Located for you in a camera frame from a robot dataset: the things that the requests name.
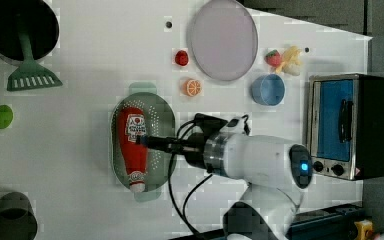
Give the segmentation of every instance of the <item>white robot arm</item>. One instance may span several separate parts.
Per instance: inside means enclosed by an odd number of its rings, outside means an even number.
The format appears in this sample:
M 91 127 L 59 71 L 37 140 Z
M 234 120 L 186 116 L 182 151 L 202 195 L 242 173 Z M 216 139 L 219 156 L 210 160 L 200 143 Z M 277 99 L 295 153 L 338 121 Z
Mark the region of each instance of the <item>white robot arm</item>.
M 195 124 L 202 133 L 187 140 L 141 137 L 148 148 L 182 154 L 195 167 L 232 179 L 244 179 L 249 188 L 223 216 L 228 239 L 285 239 L 312 179 L 308 150 L 286 139 L 248 136 L 247 118 L 227 122 L 202 114 Z

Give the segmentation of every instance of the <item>toaster oven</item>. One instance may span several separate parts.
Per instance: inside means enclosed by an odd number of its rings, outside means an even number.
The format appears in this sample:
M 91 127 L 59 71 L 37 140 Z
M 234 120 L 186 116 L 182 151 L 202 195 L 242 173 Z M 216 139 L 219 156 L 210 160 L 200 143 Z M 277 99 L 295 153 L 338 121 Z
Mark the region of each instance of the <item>toaster oven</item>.
M 314 172 L 346 180 L 384 176 L 384 78 L 313 76 L 307 147 Z

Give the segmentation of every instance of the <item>blue cup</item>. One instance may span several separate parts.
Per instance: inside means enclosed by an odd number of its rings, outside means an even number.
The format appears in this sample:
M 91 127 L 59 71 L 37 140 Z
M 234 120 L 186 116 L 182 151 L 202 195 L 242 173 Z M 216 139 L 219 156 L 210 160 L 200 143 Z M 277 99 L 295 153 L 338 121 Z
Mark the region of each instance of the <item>blue cup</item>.
M 285 84 L 276 74 L 261 76 L 252 83 L 251 93 L 256 103 L 275 106 L 285 96 Z

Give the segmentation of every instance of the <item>orange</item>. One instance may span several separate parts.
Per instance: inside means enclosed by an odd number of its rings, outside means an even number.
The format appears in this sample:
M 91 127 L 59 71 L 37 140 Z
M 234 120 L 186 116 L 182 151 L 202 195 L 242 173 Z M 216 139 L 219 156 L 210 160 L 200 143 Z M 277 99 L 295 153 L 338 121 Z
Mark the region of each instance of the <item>orange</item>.
M 189 79 L 187 80 L 182 87 L 183 93 L 188 95 L 189 97 L 196 96 L 201 92 L 202 86 L 198 80 Z

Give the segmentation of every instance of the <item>ketchup bottle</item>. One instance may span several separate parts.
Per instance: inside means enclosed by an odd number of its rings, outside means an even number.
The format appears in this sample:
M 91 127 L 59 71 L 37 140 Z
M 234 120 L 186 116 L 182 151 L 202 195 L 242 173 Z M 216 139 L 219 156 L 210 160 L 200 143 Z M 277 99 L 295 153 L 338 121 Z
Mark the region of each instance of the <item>ketchup bottle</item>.
M 145 117 L 139 108 L 123 109 L 117 117 L 118 137 L 126 172 L 129 175 L 130 190 L 145 190 L 146 157 L 148 150 L 136 144 L 137 136 L 146 134 Z

